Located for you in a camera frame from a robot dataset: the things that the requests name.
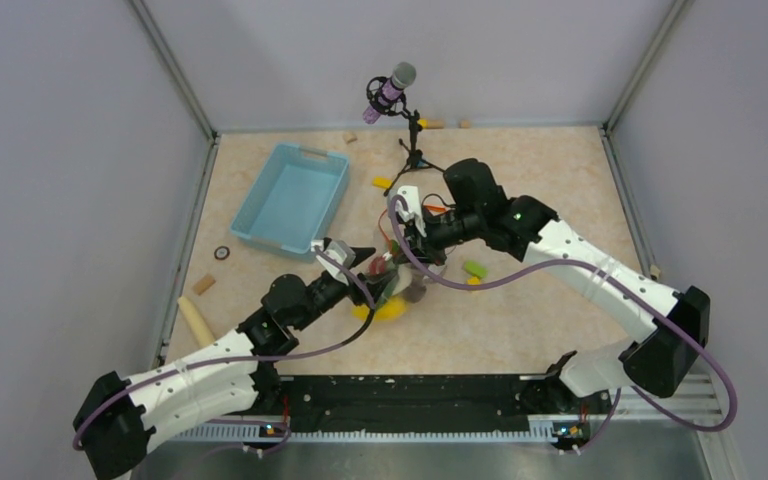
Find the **table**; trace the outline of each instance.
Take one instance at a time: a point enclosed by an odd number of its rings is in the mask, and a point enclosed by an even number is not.
[[[260,307],[274,278],[294,273],[309,282],[322,271],[256,250],[230,233],[231,220],[272,148],[294,142],[346,153],[350,182],[329,236],[349,245],[368,246],[384,208],[376,176],[392,177],[405,151],[403,130],[363,130],[346,144],[343,131],[222,135],[204,209],[184,282],[188,296],[219,337]],[[591,243],[633,268],[639,268],[616,186],[596,127],[476,128],[426,130],[419,148],[445,168],[464,158],[487,163],[509,196],[528,194],[558,211]],[[400,184],[417,185],[422,195],[435,192],[449,200],[439,172],[410,173]],[[214,259],[216,247],[231,255]],[[499,278],[522,268],[512,257],[475,241],[450,256],[445,276],[465,282],[460,268],[476,260]],[[196,296],[192,285],[210,273],[216,284]],[[337,343],[360,320],[346,301],[303,332],[295,352]],[[425,298],[392,322],[376,321],[358,341],[336,352],[278,364],[282,374],[470,374],[542,372],[563,353],[614,342],[625,333],[605,313],[546,272],[537,272],[494,290],[462,292],[429,286]],[[197,349],[181,314],[175,321],[167,361]]]

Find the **microphone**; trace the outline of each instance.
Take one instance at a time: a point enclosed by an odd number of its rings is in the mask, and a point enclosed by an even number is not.
[[[370,86],[375,80],[383,83],[374,94],[370,91]],[[384,77],[375,77],[367,86],[366,96],[369,98],[369,106],[363,112],[363,121],[372,125],[377,122],[381,114],[392,115],[390,109],[399,99],[404,103],[404,90],[413,84],[416,80],[416,69],[407,62],[396,65],[393,74],[389,79]]]

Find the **gray floor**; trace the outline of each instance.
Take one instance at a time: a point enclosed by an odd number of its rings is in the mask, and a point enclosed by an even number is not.
[[[663,423],[614,422],[581,457],[504,444],[291,444],[258,460],[237,450],[193,464],[216,444],[167,442],[134,480],[640,479],[708,480],[696,434]]]

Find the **purple microphone handle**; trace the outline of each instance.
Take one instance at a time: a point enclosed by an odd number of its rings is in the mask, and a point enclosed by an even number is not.
[[[378,97],[378,104],[384,108],[389,107],[396,100],[398,100],[399,96],[402,94],[402,91],[403,90],[399,90],[395,85],[393,85],[392,78],[388,78],[387,81],[384,82],[384,85],[381,86],[381,95]],[[381,114],[372,108],[372,105],[366,107],[366,110],[363,112],[363,121],[369,125],[377,122],[380,117]]]

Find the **microphone head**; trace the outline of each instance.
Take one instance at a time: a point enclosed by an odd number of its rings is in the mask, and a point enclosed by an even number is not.
[[[413,65],[410,63],[402,62],[396,65],[396,68],[393,69],[393,76],[391,79],[393,81],[393,86],[399,90],[404,90],[411,86],[413,81],[416,80],[416,69],[413,68]]]

